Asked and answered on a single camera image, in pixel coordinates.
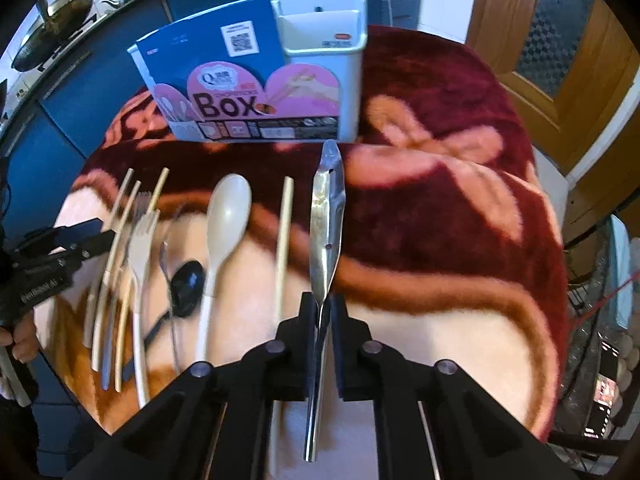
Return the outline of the person's left hand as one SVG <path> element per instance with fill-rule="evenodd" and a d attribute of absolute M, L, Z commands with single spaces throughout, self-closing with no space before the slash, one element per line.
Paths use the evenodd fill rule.
<path fill-rule="evenodd" d="M 39 349 L 34 311 L 26 313 L 15 325 L 12 333 L 0 328 L 0 342 L 2 347 L 12 347 L 12 354 L 18 362 L 32 362 Z"/>

